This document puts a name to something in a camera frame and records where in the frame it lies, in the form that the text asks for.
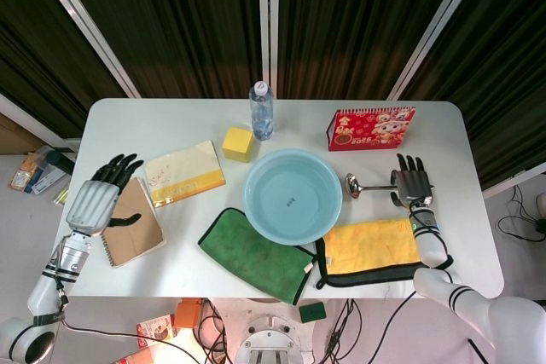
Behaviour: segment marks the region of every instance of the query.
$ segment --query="printed cartoon picture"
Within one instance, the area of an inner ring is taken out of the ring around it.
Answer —
[[[410,111],[403,110],[399,112],[398,114],[396,114],[395,119],[397,119],[398,121],[405,121],[406,119],[408,119],[409,116],[410,116]]]
[[[375,135],[375,139],[379,140],[381,144],[388,144],[401,141],[404,132],[408,129],[409,121],[386,121],[383,123],[377,123],[372,130],[372,134]]]
[[[381,113],[381,114],[377,115],[377,122],[378,123],[385,123],[389,119],[391,119],[391,114],[389,114],[389,113]]]

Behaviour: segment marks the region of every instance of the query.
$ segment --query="green towel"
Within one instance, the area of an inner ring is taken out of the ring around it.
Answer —
[[[279,245],[256,232],[245,214],[227,208],[199,240],[200,248],[229,272],[286,303],[296,304],[315,255]]]

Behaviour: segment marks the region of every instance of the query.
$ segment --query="notebook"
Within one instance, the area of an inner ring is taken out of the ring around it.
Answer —
[[[212,141],[205,141],[146,163],[155,208],[225,184]]]
[[[135,213],[142,216],[132,225],[106,228],[102,233],[102,243],[110,265],[115,268],[165,244],[154,208],[138,178],[129,181],[119,196],[112,217],[127,218]]]
[[[415,107],[338,110],[326,130],[328,150],[397,148],[414,115]]]

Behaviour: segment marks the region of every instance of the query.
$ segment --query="brown notebook cover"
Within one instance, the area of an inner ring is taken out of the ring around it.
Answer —
[[[102,243],[110,264],[115,268],[165,243],[154,208],[138,178],[129,181],[119,196],[112,217],[127,218],[135,213],[142,215],[137,222],[130,226],[106,228],[102,233]]]

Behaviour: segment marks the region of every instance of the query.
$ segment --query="white table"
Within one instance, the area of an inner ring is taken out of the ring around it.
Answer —
[[[385,185],[398,167],[397,150],[330,153],[325,130],[338,108],[407,106],[392,101],[275,101],[275,132],[259,142],[255,157],[281,148],[300,147],[326,159],[340,177],[357,175],[366,185]],[[442,235],[455,259],[463,283],[486,297],[503,287],[501,268],[485,213],[467,134],[460,111],[448,102],[412,101],[417,108],[399,152],[420,156],[434,191],[434,210]],[[66,215],[86,179],[118,153],[137,153],[149,160],[212,140],[226,184],[159,208],[166,245],[120,268],[108,264],[99,238],[73,288],[75,296],[262,298],[249,286],[216,264],[198,246],[218,213],[242,209],[242,185],[252,166],[226,159],[224,134],[230,126],[250,128],[246,100],[127,100],[97,102],[85,126],[70,194],[57,239],[68,232]],[[144,177],[141,167],[136,175]],[[345,194],[338,223],[402,217],[387,191]],[[302,298],[402,298],[413,291],[411,280],[317,290],[318,268],[313,269]]]

